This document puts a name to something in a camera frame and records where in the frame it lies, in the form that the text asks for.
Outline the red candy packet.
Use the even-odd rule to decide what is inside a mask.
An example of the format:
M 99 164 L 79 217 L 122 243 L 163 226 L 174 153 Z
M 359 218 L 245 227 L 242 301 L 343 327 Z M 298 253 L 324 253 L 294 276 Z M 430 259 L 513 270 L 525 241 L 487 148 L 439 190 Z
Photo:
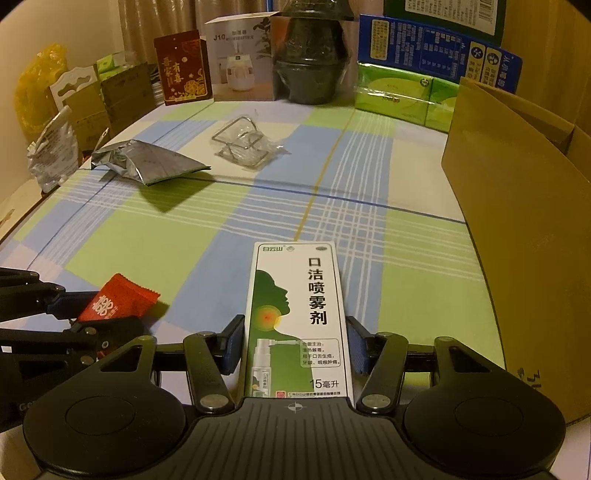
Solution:
M 159 297 L 159 293 L 116 273 L 77 316 L 77 320 L 88 323 L 128 317 L 141 318 L 157 303 Z

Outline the green white medicine box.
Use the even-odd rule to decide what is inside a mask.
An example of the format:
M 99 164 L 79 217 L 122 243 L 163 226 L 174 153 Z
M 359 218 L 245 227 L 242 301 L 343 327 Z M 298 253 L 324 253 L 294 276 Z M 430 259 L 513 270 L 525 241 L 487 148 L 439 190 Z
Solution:
M 353 399 L 334 243 L 256 243 L 243 347 L 245 396 Z

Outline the silver foil bag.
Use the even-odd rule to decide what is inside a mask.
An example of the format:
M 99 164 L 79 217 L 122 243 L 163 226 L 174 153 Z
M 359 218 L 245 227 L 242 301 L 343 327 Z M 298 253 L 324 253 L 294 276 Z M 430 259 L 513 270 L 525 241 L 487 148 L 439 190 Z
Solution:
M 178 152 L 135 139 L 95 150 L 91 165 L 93 168 L 106 166 L 117 175 L 144 186 L 211 169 Z

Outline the clear plastic wire stand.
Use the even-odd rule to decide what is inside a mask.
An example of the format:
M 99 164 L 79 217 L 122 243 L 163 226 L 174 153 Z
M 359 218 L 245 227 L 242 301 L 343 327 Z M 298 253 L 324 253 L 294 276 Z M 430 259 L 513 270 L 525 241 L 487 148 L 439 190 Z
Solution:
M 252 117 L 242 115 L 226 123 L 211 137 L 218 157 L 240 167 L 259 170 L 287 154 L 283 144 L 263 134 Z

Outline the crumpled white plastic bag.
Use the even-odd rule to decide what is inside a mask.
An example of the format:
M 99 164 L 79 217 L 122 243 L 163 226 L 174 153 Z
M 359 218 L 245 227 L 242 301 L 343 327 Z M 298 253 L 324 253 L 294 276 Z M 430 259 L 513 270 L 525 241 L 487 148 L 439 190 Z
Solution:
M 79 147 L 71 120 L 72 110 L 64 106 L 27 149 L 28 170 L 43 194 L 62 185 L 78 169 Z

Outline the yellow plastic bag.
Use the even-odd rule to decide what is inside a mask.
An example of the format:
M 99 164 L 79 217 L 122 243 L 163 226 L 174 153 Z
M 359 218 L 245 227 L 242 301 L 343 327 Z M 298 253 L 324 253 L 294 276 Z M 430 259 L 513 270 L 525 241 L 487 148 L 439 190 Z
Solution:
M 50 86 L 68 70 L 66 54 L 64 45 L 50 44 L 34 57 L 18 79 L 14 110 L 28 142 L 36 141 L 57 114 Z

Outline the plaid tablecloth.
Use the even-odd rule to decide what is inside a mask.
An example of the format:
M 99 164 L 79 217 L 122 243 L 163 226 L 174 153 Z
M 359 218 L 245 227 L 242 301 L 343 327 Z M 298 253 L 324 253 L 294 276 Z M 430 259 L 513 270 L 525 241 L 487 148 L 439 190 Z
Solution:
M 259 170 L 215 155 L 212 135 L 242 115 L 288 153 Z M 160 294 L 153 333 L 173 343 L 245 311 L 257 242 L 332 242 L 345 312 L 368 330 L 451 336 L 503 362 L 444 133 L 339 104 L 197 102 L 122 138 L 211 169 L 147 187 L 83 166 L 3 242 L 3 266 L 70 291 L 120 273 Z

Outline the brown kraft paper box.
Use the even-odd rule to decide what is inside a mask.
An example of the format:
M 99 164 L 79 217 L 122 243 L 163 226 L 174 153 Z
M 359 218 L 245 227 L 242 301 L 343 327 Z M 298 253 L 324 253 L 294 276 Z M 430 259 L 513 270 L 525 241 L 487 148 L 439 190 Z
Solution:
M 67 97 L 65 104 L 71 109 L 79 149 L 92 151 L 105 131 L 107 139 L 113 138 L 156 107 L 148 65 L 85 86 Z

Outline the brown cardboard box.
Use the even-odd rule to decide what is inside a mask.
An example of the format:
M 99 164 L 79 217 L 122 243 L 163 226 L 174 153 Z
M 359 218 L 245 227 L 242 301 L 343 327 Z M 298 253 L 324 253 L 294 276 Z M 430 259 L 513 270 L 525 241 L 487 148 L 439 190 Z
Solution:
M 460 83 L 442 159 L 489 288 L 507 369 L 590 414 L 590 123 Z

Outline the small green box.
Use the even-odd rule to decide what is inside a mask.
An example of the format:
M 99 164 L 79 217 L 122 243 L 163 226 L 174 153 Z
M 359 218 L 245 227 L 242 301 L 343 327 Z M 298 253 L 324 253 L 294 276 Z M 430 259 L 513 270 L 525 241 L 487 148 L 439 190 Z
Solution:
M 132 51 L 119 51 L 98 59 L 95 63 L 97 76 L 103 82 L 137 64 L 137 56 Z

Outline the green tissue pack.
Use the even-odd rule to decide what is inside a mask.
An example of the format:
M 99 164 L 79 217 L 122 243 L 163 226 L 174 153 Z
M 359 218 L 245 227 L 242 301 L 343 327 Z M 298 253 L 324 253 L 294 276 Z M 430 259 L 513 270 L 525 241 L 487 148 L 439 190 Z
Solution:
M 358 64 L 355 106 L 448 133 L 459 85 L 390 67 Z

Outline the red gold envelope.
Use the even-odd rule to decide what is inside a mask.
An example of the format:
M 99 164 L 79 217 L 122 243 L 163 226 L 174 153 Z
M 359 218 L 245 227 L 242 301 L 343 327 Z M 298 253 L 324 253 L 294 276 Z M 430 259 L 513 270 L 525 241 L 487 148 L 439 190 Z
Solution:
M 166 106 L 211 99 L 207 46 L 197 30 L 155 38 L 153 45 Z

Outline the white humidifier product box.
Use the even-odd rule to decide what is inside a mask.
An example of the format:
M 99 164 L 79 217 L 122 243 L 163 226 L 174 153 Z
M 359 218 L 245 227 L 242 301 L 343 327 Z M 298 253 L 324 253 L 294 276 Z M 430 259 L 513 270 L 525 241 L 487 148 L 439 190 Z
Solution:
M 204 24 L 215 101 L 273 101 L 276 12 L 217 17 Z

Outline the dark green bagged pot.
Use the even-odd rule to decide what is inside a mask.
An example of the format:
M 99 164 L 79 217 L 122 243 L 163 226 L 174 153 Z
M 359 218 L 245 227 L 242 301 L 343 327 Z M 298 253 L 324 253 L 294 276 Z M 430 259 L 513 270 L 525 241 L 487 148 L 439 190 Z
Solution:
M 290 1 L 280 15 L 287 33 L 274 57 L 274 70 L 287 100 L 318 105 L 332 101 L 349 63 L 342 22 L 355 14 L 348 1 Z

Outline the dark green printed box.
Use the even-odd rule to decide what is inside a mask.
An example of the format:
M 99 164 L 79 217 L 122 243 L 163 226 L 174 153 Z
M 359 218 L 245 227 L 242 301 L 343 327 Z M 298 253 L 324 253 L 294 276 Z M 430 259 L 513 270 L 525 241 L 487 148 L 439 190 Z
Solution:
M 452 30 L 500 46 L 506 0 L 384 0 L 384 15 Z

